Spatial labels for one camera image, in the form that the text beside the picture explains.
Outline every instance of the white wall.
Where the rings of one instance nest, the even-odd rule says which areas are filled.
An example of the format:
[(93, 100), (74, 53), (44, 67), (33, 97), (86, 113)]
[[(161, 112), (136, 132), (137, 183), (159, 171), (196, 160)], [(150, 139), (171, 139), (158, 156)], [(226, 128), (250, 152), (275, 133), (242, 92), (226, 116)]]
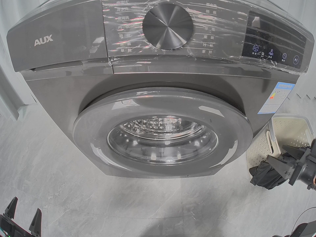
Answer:
[[(7, 117), (18, 117), (18, 108), (34, 103), (30, 89), (21, 74), (15, 73), (9, 58), (6, 35), (8, 30), (23, 16), (47, 0), (0, 0), (0, 113)], [(316, 36), (316, 0), (270, 0), (289, 12)], [(300, 78), (295, 87), (299, 95), (316, 96), (316, 90), (307, 87), (316, 76), (316, 57), (312, 56), (307, 76)]]

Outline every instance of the control panel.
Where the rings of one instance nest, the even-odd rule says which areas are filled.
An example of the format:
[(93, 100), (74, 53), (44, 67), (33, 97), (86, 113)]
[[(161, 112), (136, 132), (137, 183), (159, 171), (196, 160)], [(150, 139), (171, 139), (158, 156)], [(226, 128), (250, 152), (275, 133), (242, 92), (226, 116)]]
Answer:
[(102, 0), (102, 8), (108, 57), (249, 57), (306, 71), (311, 54), (304, 61), (304, 50), (314, 45), (300, 27), (241, 0)]
[(249, 12), (242, 55), (271, 60), (299, 69), (306, 37), (265, 15)]
[(241, 55), (249, 7), (239, 1), (102, 0), (102, 5), (109, 57)]

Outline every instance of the start/pause button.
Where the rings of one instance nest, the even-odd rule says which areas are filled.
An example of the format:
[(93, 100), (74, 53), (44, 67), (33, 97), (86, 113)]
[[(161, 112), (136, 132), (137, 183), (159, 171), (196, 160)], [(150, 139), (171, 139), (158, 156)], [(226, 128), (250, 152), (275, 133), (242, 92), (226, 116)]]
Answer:
[(298, 64), (299, 61), (300, 61), (300, 58), (297, 55), (295, 55), (293, 58), (293, 63), (296, 65)]

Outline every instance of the gray washing machine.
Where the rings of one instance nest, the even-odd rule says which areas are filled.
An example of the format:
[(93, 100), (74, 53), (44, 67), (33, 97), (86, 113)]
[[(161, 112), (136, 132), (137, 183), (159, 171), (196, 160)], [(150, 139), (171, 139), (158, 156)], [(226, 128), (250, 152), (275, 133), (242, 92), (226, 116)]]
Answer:
[(308, 69), (314, 38), (267, 0), (51, 0), (10, 29), (16, 72), (107, 175), (213, 175)]

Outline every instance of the digital display panel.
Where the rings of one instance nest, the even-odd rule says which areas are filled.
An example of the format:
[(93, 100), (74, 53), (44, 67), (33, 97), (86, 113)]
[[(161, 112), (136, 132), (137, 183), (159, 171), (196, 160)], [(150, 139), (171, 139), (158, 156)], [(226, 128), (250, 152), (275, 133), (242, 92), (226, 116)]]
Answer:
[(272, 60), (300, 69), (306, 37), (268, 16), (249, 12), (242, 56)]

